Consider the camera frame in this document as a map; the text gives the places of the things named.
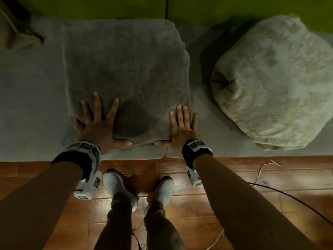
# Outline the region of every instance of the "forearm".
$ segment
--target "forearm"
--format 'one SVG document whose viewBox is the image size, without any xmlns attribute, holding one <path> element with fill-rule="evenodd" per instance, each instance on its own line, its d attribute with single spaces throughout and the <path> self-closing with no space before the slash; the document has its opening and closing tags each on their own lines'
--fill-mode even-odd
<svg viewBox="0 0 333 250">
<path fill-rule="evenodd" d="M 0 202 L 0 249 L 42 249 L 82 169 L 59 162 Z"/>
<path fill-rule="evenodd" d="M 213 156 L 201 155 L 193 166 L 235 249 L 317 249 L 256 189 Z"/>
</svg>

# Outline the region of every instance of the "foot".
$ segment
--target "foot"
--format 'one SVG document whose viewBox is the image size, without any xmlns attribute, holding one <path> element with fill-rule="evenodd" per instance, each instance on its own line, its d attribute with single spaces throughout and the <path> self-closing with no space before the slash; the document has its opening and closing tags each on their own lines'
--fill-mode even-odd
<svg viewBox="0 0 333 250">
<path fill-rule="evenodd" d="M 174 184 L 172 178 L 170 176 L 163 177 L 156 188 L 156 195 L 152 202 L 159 201 L 164 208 L 171 201 L 173 191 Z M 146 210 L 144 211 L 145 214 L 147 213 L 150 206 L 150 204 L 147 206 Z"/>
<path fill-rule="evenodd" d="M 116 193 L 122 192 L 125 193 L 131 200 L 132 203 L 132 212 L 138 207 L 138 198 L 129 192 L 124 185 L 123 179 L 119 174 L 114 171 L 106 172 L 103 175 L 104 188 L 113 197 Z"/>
</svg>

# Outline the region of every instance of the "person's left arm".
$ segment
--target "person's left arm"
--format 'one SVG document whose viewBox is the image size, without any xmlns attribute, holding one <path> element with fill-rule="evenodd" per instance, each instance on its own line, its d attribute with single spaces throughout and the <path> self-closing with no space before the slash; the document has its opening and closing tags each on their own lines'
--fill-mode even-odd
<svg viewBox="0 0 333 250">
<path fill-rule="evenodd" d="M 98 92 L 94 96 L 94 117 L 87 102 L 81 101 L 85 125 L 75 119 L 79 141 L 98 145 L 102 154 L 112 148 L 131 146 L 131 141 L 112 138 L 119 99 L 115 99 L 102 121 L 102 101 Z M 79 165 L 60 161 L 0 201 L 0 249 L 43 249 L 82 175 Z"/>
</svg>

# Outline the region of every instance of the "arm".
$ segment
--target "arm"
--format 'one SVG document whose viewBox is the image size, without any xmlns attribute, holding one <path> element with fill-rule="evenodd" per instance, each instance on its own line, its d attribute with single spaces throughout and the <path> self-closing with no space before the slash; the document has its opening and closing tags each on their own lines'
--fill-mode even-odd
<svg viewBox="0 0 333 250">
<path fill-rule="evenodd" d="M 189 139 L 198 139 L 198 115 L 190 126 L 187 106 L 177 105 L 177 120 L 170 112 L 171 141 L 156 141 L 181 152 Z M 285 216 L 256 189 L 216 160 L 203 154 L 193 161 L 210 206 L 235 249 L 317 249 Z"/>
<path fill-rule="evenodd" d="M 74 122 L 78 140 L 97 144 L 102 154 L 112 148 L 132 145 L 131 141 L 112 138 L 119 99 L 115 99 L 105 121 L 102 121 L 102 101 L 98 92 L 94 95 L 94 120 L 87 102 L 82 100 L 86 124 L 77 119 Z M 82 175 L 79 165 L 61 161 L 4 198 L 0 202 L 0 249 L 43 249 Z"/>
</svg>

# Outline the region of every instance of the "leg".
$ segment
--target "leg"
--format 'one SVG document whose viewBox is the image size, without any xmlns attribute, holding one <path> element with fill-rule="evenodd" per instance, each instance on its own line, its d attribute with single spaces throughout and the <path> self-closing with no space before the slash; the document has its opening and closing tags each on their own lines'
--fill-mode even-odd
<svg viewBox="0 0 333 250">
<path fill-rule="evenodd" d="M 164 207 L 173 194 L 173 181 L 164 177 L 157 187 L 154 201 L 147 207 L 144 225 L 147 229 L 147 250 L 184 250 L 184 243 L 173 224 L 165 218 Z"/>
<path fill-rule="evenodd" d="M 103 182 L 113 199 L 106 226 L 94 250 L 131 250 L 132 210 L 136 209 L 138 200 L 126 190 L 117 173 L 106 173 L 103 176 Z"/>
</svg>

